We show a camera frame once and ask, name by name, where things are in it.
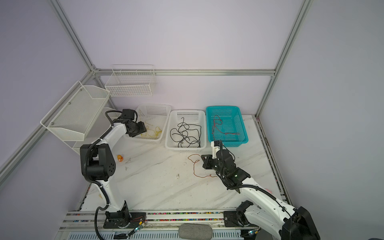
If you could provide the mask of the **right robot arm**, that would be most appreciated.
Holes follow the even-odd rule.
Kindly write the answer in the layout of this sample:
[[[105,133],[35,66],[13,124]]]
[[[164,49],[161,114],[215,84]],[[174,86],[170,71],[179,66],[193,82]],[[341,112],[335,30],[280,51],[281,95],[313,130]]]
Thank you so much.
[[[278,199],[261,187],[243,169],[235,164],[228,150],[213,155],[202,155],[203,168],[214,170],[227,190],[246,198],[225,218],[230,226],[257,226],[277,240],[319,240],[320,234],[309,211],[296,208]]]

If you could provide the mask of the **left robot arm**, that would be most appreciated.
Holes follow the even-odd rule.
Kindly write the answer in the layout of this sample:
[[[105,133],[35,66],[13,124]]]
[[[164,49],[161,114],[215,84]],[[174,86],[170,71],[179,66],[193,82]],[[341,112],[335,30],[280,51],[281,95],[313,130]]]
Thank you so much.
[[[91,144],[80,148],[81,172],[85,180],[95,185],[105,202],[97,212],[104,211],[106,227],[126,228],[131,222],[126,201],[121,197],[114,183],[118,157],[113,148],[123,137],[136,137],[147,131],[144,122],[139,121],[135,110],[106,111],[109,128]]]

